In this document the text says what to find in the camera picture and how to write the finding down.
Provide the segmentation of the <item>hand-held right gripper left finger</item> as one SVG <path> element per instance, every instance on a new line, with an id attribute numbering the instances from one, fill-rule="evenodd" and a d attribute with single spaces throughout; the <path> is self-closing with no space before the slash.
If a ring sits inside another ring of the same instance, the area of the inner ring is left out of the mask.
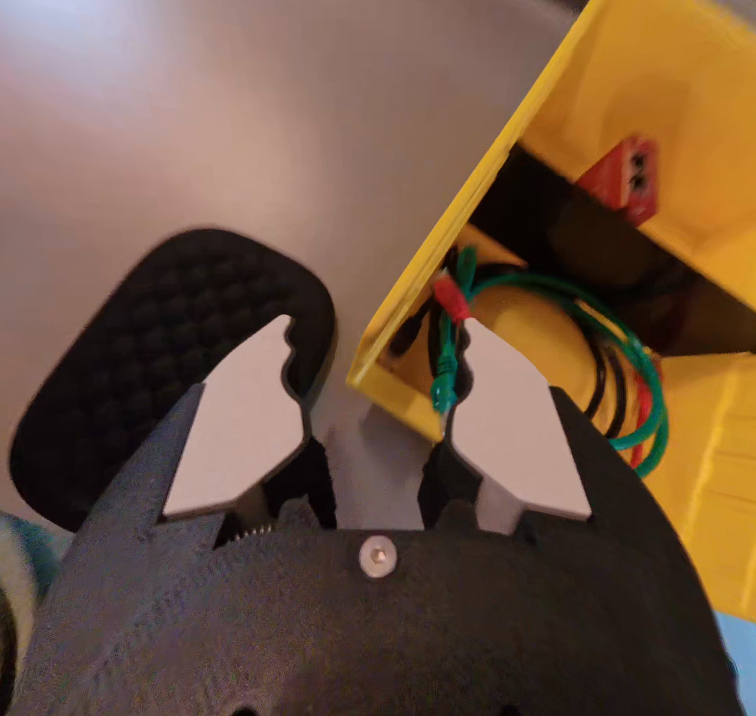
<path id="1" fill-rule="evenodd" d="M 293 319 L 276 317 L 208 375 L 163 507 L 167 520 L 236 513 L 271 520 L 263 485 L 311 437 L 309 412 L 287 379 Z"/>

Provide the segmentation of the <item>black oval pad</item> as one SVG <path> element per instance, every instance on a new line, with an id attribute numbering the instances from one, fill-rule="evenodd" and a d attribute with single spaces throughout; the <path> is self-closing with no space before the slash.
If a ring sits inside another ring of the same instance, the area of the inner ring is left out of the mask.
<path id="1" fill-rule="evenodd" d="M 166 239 L 110 294 L 17 424 L 14 486 L 77 532 L 127 459 L 184 393 L 274 319 L 293 319 L 289 388 L 315 400 L 336 339 L 334 302 L 304 265 L 230 230 Z"/>

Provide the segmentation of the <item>yellow plastic bin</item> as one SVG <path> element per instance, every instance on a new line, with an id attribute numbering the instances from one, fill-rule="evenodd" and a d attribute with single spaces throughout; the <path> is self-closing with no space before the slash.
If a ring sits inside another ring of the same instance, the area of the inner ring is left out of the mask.
<path id="1" fill-rule="evenodd" d="M 755 307 L 754 78 L 754 33 L 711 0 L 590 0 L 373 316 L 346 380 L 450 443 L 476 319 L 563 390 L 620 474 L 653 495 L 709 603 L 749 621 L 754 353 L 662 356 L 469 219 L 515 145 L 576 186 L 620 141 L 649 137 L 657 213 L 636 229 Z"/>

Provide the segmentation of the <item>black bin divider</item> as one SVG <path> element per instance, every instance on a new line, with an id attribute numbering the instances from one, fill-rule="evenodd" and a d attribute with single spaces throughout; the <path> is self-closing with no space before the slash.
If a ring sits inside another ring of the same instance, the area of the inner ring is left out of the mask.
<path id="1" fill-rule="evenodd" d="M 515 145 L 469 223 L 596 297 L 662 356 L 755 352 L 755 312 Z"/>

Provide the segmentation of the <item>red ethernet splitter box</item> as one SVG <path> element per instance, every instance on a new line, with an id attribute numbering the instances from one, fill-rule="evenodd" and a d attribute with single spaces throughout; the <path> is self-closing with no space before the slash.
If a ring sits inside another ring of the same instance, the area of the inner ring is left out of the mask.
<path id="1" fill-rule="evenodd" d="M 575 184 L 638 228 L 657 213 L 658 161 L 656 140 L 630 135 L 591 165 Z"/>

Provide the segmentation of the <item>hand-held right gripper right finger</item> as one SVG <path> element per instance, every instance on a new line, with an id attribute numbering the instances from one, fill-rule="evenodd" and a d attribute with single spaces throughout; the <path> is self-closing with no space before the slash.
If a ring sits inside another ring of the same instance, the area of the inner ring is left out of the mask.
<path id="1" fill-rule="evenodd" d="M 478 526 L 515 532 L 527 511 L 586 522 L 591 505 L 546 378 L 476 319 L 465 324 L 471 389 L 448 425 L 454 452 L 481 477 Z"/>

